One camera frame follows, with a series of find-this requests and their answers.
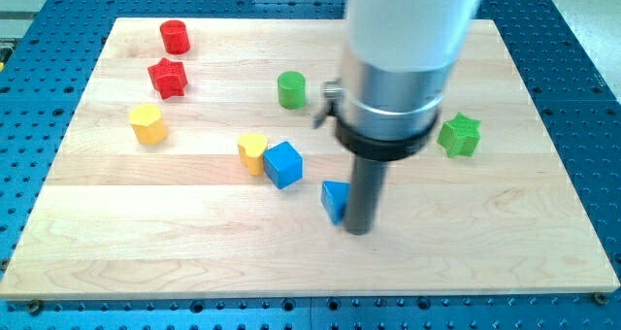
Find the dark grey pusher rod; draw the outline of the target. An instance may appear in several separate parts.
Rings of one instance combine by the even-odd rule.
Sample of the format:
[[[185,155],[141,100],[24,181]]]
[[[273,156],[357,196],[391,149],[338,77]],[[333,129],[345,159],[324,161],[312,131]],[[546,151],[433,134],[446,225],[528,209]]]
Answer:
[[[369,233],[375,222],[387,163],[357,155],[350,177],[343,229],[353,235]]]

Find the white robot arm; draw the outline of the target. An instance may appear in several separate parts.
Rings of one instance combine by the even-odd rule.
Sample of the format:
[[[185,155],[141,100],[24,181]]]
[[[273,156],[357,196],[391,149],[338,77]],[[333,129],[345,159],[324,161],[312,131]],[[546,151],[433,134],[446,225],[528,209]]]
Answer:
[[[319,127],[334,118],[355,156],[341,225],[375,223],[387,166],[428,142],[443,91],[481,0],[347,0],[339,77],[323,87]]]

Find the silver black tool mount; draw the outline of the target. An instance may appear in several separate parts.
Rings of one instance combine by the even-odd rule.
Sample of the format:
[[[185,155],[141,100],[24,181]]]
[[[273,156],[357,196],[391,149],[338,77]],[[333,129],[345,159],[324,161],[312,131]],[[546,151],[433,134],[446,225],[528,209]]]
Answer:
[[[331,116],[336,139],[356,156],[382,162],[407,158],[428,142],[450,69],[384,70],[346,48],[339,78],[322,86],[324,107],[312,127]]]

